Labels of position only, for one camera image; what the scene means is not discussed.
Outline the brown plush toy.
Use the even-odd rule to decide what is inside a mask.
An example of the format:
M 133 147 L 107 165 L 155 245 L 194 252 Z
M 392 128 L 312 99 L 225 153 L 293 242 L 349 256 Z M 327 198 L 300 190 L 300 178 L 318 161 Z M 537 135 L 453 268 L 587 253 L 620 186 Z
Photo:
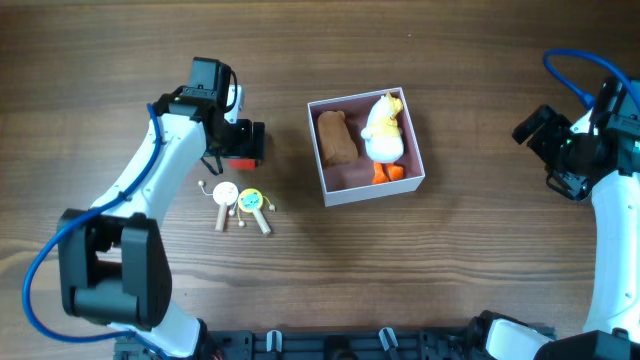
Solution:
M 321 113 L 317 120 L 317 131 L 324 167 L 347 164 L 358 159 L 358 151 L 343 111 Z

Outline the white plush duck yellow bag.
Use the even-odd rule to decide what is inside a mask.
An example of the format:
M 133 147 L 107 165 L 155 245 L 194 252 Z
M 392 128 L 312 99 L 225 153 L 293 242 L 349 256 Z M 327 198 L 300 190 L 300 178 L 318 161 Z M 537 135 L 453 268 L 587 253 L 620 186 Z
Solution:
M 404 110 L 403 102 L 389 92 L 381 95 L 371 108 L 360 136 L 367 157 L 373 162 L 372 184 L 402 180 L 404 167 L 397 161 L 404 155 L 403 130 L 397 116 Z

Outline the red toy fire truck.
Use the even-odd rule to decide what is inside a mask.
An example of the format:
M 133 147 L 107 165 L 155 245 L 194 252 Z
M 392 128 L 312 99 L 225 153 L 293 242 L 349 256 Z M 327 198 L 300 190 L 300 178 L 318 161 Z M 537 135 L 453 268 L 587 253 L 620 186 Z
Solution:
M 255 170 L 260 165 L 259 160 L 248 158 L 230 159 L 228 163 L 235 170 Z

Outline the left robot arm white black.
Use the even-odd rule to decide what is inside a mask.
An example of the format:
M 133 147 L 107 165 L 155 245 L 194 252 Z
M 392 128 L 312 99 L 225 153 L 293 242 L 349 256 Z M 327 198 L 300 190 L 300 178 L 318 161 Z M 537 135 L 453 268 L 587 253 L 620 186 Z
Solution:
M 205 323 L 171 299 L 160 226 L 196 163 L 212 157 L 252 169 L 262 162 L 265 126 L 239 118 L 242 103 L 231 67 L 196 57 L 188 83 L 150 105 L 148 133 L 113 187 L 59 220 L 68 315 L 109 326 L 164 359 L 214 358 Z

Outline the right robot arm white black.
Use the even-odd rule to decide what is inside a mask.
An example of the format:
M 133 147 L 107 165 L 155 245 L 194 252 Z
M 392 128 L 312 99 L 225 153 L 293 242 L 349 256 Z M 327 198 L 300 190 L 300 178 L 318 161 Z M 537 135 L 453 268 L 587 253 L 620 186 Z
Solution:
M 542 105 L 512 136 L 544 162 L 550 189 L 572 201 L 591 201 L 591 305 L 582 333 L 560 340 L 485 311 L 467 327 L 463 351 L 489 359 L 638 358 L 639 80 L 606 79 L 576 122 Z

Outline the yellow mouse rattle drum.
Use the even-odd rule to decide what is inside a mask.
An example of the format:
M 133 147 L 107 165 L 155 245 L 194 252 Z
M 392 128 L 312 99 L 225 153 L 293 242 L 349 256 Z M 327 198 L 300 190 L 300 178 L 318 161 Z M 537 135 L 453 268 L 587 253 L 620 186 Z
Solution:
M 264 203 L 267 203 L 267 209 L 269 211 L 276 211 L 276 206 L 256 188 L 244 189 L 239 193 L 237 200 L 238 208 L 244 213 L 251 214 L 262 234 L 269 235 L 271 233 L 271 227 L 262 212 Z

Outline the white box pink inside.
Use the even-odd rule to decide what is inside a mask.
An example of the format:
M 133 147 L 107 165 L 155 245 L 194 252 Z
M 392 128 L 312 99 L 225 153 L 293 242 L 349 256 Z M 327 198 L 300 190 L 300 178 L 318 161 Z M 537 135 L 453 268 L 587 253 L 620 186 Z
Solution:
M 404 155 L 399 158 L 397 164 L 404 168 L 405 177 L 383 184 L 372 183 L 374 166 L 371 159 L 366 156 L 365 141 L 361 138 L 360 132 L 366 126 L 369 112 L 374 104 L 386 94 L 400 100 L 405 99 L 403 89 L 396 87 L 307 104 L 312 147 L 322 196 L 327 207 L 412 192 L 417 190 L 424 180 L 425 170 L 419 143 L 408 105 L 404 104 L 403 110 L 397 116 L 398 125 L 402 130 Z M 346 128 L 358 150 L 357 160 L 330 167 L 323 164 L 318 119 L 326 111 L 342 111 L 345 114 Z

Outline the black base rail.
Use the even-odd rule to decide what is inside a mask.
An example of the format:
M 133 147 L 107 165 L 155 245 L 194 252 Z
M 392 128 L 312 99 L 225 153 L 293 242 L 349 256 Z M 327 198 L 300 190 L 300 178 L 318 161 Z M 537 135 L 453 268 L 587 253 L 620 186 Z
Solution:
M 282 332 L 282 346 L 267 345 L 267 334 L 211 331 L 219 359 L 485 359 L 478 348 L 465 348 L 463 327 L 396 330 L 398 345 L 383 348 L 377 331 Z

